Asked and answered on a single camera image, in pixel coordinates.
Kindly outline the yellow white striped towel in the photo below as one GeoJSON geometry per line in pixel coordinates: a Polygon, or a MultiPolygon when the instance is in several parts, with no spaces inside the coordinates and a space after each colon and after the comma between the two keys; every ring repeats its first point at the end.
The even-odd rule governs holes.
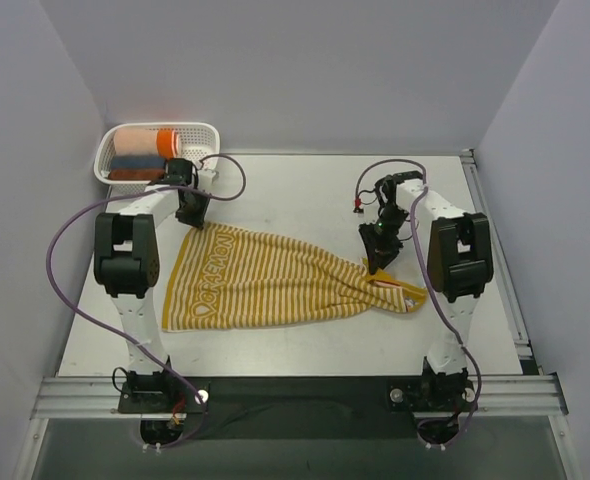
{"type": "Polygon", "coordinates": [[[414,313],[426,289],[318,246],[210,223],[185,235],[167,284],[166,332],[282,327],[380,309],[414,313]]]}

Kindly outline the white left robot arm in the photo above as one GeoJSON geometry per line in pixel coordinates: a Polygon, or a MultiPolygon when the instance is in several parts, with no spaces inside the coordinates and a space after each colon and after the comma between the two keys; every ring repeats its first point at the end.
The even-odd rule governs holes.
{"type": "Polygon", "coordinates": [[[210,199],[198,184],[194,164],[173,158],[143,197],[95,220],[95,280],[118,312],[129,354],[121,388],[123,413],[178,414],[186,407],[187,389],[168,371],[171,360],[154,309],[161,271],[156,229],[169,216],[190,227],[204,227],[210,199]]]}

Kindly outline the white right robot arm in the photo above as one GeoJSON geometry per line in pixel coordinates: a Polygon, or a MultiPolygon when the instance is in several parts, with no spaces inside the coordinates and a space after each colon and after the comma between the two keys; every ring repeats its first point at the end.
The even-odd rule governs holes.
{"type": "Polygon", "coordinates": [[[461,412],[475,399],[467,349],[473,313],[494,275],[488,218],[429,191],[419,171],[387,175],[372,192],[378,217],[358,228],[369,274],[385,282],[385,268],[403,247],[399,231],[409,225],[428,295],[442,322],[421,375],[404,381],[399,398],[414,411],[461,412]]]}

